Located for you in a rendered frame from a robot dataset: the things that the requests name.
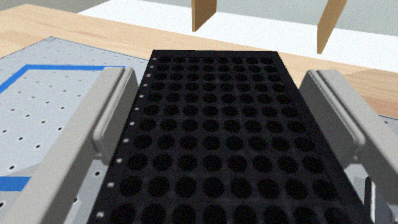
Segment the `blue tape outline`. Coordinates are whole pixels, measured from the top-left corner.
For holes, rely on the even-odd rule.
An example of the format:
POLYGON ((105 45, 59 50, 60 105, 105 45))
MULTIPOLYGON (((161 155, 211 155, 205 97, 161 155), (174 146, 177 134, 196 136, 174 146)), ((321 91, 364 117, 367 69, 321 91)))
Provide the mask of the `blue tape outline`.
MULTIPOLYGON (((126 66, 84 66, 84 65, 25 65, 0 85, 0 94, 29 69, 42 70, 103 70, 104 67, 126 66)), ((22 191, 31 177, 0 176, 0 191, 22 191)))

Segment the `black well plate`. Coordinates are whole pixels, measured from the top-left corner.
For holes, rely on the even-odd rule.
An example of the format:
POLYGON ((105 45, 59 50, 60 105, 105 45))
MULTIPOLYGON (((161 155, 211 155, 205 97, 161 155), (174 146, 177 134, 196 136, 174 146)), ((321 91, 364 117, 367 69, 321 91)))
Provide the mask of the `black well plate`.
POLYGON ((277 51, 153 49, 86 224, 374 222, 277 51))

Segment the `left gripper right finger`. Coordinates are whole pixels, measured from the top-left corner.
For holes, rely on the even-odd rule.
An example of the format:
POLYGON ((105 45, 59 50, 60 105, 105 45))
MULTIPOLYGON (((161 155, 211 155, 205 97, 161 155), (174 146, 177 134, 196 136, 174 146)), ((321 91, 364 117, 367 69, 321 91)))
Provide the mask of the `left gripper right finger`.
POLYGON ((398 220, 398 136, 336 69, 309 69, 298 90, 342 168, 361 164, 398 220))

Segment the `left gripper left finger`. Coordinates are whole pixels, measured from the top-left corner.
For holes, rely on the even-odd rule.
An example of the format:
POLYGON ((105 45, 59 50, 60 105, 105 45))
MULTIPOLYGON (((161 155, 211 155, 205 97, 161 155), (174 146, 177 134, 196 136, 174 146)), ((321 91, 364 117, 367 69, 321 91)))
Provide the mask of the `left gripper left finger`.
POLYGON ((64 224, 93 160, 109 166, 138 88, 132 67, 104 67, 0 224, 64 224))

